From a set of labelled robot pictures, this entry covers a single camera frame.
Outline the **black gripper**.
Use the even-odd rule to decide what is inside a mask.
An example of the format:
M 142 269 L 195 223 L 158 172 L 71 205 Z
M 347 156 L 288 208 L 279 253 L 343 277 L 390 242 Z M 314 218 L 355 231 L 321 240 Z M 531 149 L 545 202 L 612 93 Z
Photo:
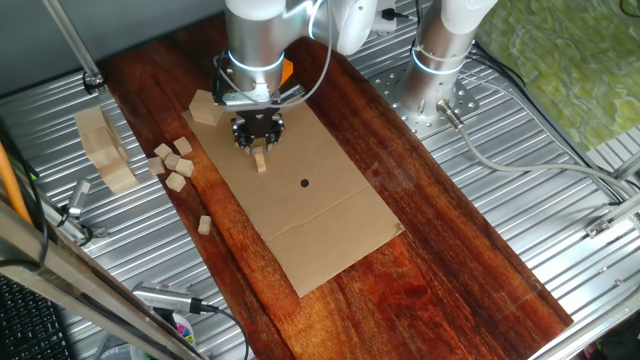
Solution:
M 236 115 L 232 124 L 234 143 L 245 152 L 250 152 L 252 136 L 264 136 L 267 152 L 280 141 L 284 126 L 277 109 L 239 111 Z

